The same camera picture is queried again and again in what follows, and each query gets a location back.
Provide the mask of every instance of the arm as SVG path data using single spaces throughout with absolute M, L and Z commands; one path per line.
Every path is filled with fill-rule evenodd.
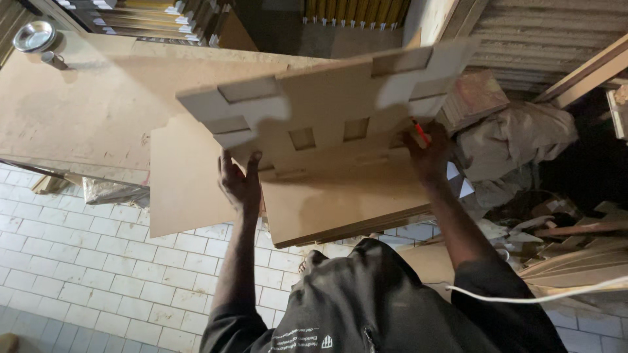
M 253 153 L 247 165 L 246 176 L 231 162 L 229 152 L 222 152 L 219 160 L 219 185 L 237 211 L 231 241 L 222 264 L 212 310 L 226 304 L 238 304 L 255 310 L 254 242 L 259 214 L 261 188 L 257 165 L 261 153 Z
M 431 122 L 426 130 L 432 137 L 430 147 L 422 149 L 409 134 L 404 135 L 404 143 L 410 151 L 416 174 L 430 198 L 432 211 L 445 238 L 453 268 L 457 269 L 464 261 L 497 257 L 495 249 L 464 211 L 449 187 L 447 159 L 451 155 L 452 142 L 445 128 Z

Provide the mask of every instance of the black t-shirt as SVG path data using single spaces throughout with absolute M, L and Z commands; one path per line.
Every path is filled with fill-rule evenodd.
M 485 296 L 532 298 L 505 262 L 465 262 L 455 285 Z M 309 265 L 286 313 L 268 329 L 254 308 L 216 308 L 200 351 L 566 352 L 539 305 L 489 303 L 422 285 L 388 245 L 364 239 L 346 258 Z

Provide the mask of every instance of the metal bowl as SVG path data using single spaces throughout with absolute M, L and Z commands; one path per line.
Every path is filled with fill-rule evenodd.
M 13 46 L 23 53 L 39 53 L 46 50 L 57 37 L 57 31 L 46 21 L 25 24 L 13 37 Z

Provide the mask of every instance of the hand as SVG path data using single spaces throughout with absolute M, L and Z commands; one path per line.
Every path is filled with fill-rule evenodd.
M 447 181 L 447 161 L 449 160 L 453 143 L 447 136 L 447 130 L 436 121 L 431 121 L 425 128 L 430 134 L 430 147 L 421 148 L 409 133 L 403 134 L 403 143 L 410 150 L 412 164 L 424 187 L 433 187 L 442 181 Z
M 261 152 L 253 152 L 246 166 L 246 176 L 240 167 L 231 162 L 231 154 L 222 150 L 218 158 L 218 185 L 225 193 L 229 202 L 243 215 L 257 218 L 262 189 L 259 186 L 257 166 L 262 158 Z

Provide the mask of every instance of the metal cup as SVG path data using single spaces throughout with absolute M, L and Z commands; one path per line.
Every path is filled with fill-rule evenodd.
M 63 62 L 63 57 L 56 55 L 53 52 L 45 52 L 41 54 L 41 62 L 47 63 L 57 70 L 65 70 L 68 68 L 68 65 Z

